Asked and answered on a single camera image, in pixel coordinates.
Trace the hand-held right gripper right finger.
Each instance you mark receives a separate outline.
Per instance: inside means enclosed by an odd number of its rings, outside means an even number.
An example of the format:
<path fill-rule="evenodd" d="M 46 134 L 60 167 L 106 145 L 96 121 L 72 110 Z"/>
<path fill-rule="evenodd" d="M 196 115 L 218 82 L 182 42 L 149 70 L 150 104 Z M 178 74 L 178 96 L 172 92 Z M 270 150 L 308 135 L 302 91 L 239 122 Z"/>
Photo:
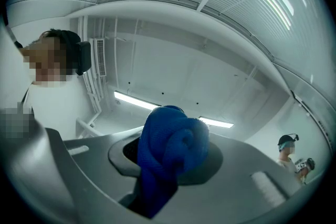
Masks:
<path fill-rule="evenodd" d="M 206 183 L 180 186 L 154 217 L 161 224 L 286 224 L 313 196 L 319 180 L 301 185 L 255 147 L 211 134 L 223 161 Z"/>

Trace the ceiling light strip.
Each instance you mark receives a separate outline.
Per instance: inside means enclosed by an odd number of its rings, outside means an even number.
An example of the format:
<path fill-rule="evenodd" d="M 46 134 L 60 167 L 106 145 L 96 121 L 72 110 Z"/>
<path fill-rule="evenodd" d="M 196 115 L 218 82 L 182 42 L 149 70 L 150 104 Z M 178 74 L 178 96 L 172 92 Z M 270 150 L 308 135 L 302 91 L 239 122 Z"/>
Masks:
<path fill-rule="evenodd" d="M 200 121 L 204 122 L 205 124 L 210 125 L 210 126 L 222 127 L 222 128 L 226 128 L 226 129 L 230 129 L 234 126 L 234 124 L 232 124 L 232 123 L 213 120 L 213 119 L 205 118 L 205 117 L 202 117 L 202 116 L 200 116 L 198 119 Z"/>
<path fill-rule="evenodd" d="M 135 105 L 135 106 L 147 109 L 147 110 L 151 110 L 151 111 L 154 110 L 155 108 L 159 107 L 159 105 L 157 105 L 157 104 L 146 102 L 146 101 L 140 100 L 138 98 L 131 97 L 131 96 L 129 96 L 127 94 L 123 94 L 119 91 L 114 92 L 114 97 L 118 100 L 124 101 L 126 103 L 129 103 L 129 104 L 132 104 L 132 105 Z"/>

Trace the blue cloth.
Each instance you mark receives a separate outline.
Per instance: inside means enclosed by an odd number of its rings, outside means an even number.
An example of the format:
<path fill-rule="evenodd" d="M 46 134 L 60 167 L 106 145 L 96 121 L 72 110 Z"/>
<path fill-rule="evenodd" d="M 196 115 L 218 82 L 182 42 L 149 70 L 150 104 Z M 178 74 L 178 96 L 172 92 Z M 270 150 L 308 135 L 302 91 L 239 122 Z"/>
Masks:
<path fill-rule="evenodd" d="M 178 189 L 177 178 L 199 166 L 208 154 L 209 130 L 174 105 L 152 110 L 137 152 L 140 203 L 145 217 L 154 217 Z"/>

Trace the white air vent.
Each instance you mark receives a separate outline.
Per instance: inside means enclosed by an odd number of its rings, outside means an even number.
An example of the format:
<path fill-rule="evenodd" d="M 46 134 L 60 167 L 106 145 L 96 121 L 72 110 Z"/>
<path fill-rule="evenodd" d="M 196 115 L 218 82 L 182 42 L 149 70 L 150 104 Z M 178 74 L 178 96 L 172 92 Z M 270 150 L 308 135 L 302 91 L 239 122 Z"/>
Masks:
<path fill-rule="evenodd" d="M 93 40 L 94 56 L 96 63 L 97 75 L 100 77 L 106 76 L 106 61 L 105 61 L 105 40 L 102 38 L 95 38 Z"/>

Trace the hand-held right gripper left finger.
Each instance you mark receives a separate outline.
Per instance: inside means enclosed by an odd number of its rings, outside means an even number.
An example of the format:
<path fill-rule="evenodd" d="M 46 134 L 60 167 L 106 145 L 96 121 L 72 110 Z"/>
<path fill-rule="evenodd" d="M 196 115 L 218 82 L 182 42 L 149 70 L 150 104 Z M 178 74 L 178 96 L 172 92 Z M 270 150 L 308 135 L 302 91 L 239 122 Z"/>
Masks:
<path fill-rule="evenodd" d="M 32 114 L 0 110 L 0 165 L 23 201 L 48 224 L 148 224 L 96 186 L 59 133 Z"/>

